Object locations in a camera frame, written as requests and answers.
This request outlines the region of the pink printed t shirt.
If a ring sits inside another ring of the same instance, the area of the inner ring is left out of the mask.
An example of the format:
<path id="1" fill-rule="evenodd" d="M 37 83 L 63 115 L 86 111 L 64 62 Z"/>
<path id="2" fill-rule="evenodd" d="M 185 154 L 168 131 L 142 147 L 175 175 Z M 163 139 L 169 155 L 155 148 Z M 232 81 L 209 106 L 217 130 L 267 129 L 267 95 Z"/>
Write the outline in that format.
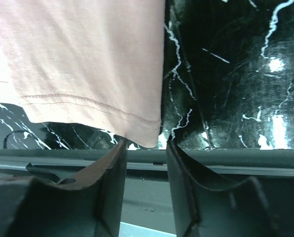
<path id="1" fill-rule="evenodd" d="M 158 143 L 163 0 L 0 0 L 0 103 Z"/>

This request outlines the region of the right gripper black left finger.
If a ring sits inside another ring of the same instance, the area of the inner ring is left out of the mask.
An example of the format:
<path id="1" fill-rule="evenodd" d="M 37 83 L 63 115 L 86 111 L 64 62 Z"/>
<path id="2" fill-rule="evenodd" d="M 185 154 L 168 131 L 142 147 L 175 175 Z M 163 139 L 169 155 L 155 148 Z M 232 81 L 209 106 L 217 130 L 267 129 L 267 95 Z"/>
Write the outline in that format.
<path id="1" fill-rule="evenodd" d="M 126 163 L 126 143 L 120 141 L 58 183 L 0 178 L 0 237 L 118 236 Z"/>

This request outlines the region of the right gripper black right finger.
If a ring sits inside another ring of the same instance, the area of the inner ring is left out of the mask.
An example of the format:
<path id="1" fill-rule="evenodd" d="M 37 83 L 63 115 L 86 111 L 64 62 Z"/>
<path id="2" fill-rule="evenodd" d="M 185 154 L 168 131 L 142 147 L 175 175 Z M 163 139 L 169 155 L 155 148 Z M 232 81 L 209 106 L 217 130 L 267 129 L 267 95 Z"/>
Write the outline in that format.
<path id="1" fill-rule="evenodd" d="M 167 145 L 179 237 L 294 237 L 294 177 L 232 180 Z"/>

